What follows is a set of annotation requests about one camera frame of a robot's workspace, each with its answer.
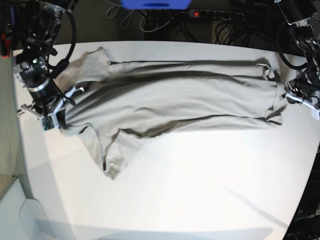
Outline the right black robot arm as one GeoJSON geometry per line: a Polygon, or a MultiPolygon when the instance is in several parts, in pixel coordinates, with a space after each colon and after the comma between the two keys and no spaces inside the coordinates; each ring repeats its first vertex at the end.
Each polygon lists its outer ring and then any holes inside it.
{"type": "Polygon", "coordinates": [[[61,90],[55,79],[70,64],[77,40],[76,21],[73,16],[76,0],[29,0],[25,4],[23,25],[16,33],[22,44],[22,53],[15,57],[13,77],[22,83],[32,97],[30,105],[22,105],[24,112],[34,115],[44,131],[58,129],[62,125],[66,104],[74,106],[72,96],[83,92],[82,87],[70,86],[61,90]],[[49,63],[50,56],[56,56],[54,48],[66,16],[71,25],[71,44],[66,56],[56,65],[49,63]]]}

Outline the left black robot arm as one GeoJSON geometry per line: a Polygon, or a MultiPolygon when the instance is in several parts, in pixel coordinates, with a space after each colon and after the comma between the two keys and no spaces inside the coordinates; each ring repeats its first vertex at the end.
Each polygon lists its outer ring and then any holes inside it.
{"type": "Polygon", "coordinates": [[[286,86],[284,97],[291,104],[305,105],[311,109],[314,119],[320,119],[320,30],[313,27],[318,10],[313,0],[275,0],[284,16],[278,29],[276,42],[282,62],[297,72],[286,86]],[[288,27],[297,47],[303,52],[306,62],[294,65],[282,51],[281,33],[288,27]]]}

